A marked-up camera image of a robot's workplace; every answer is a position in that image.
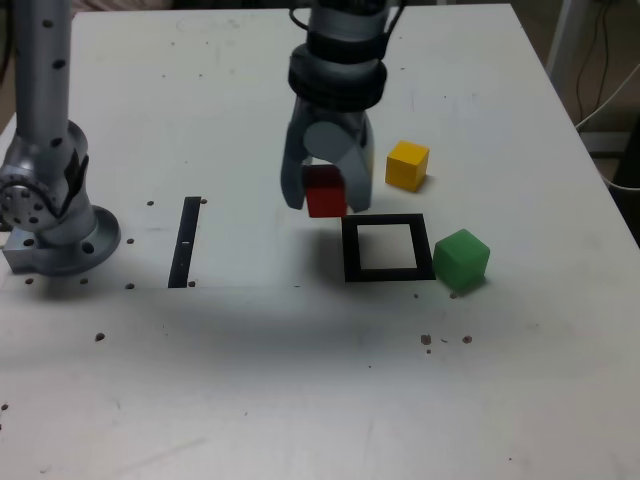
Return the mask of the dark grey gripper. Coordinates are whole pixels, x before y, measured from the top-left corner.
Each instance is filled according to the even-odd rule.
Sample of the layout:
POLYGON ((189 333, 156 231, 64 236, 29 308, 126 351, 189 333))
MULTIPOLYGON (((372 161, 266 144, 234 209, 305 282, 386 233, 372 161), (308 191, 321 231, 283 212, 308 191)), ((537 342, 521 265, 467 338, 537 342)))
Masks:
POLYGON ((370 208, 374 147, 365 111, 341 112, 296 98, 280 174, 284 200, 292 209, 303 207, 306 195, 303 167, 310 164, 310 155, 338 168, 346 202, 354 212, 370 208))

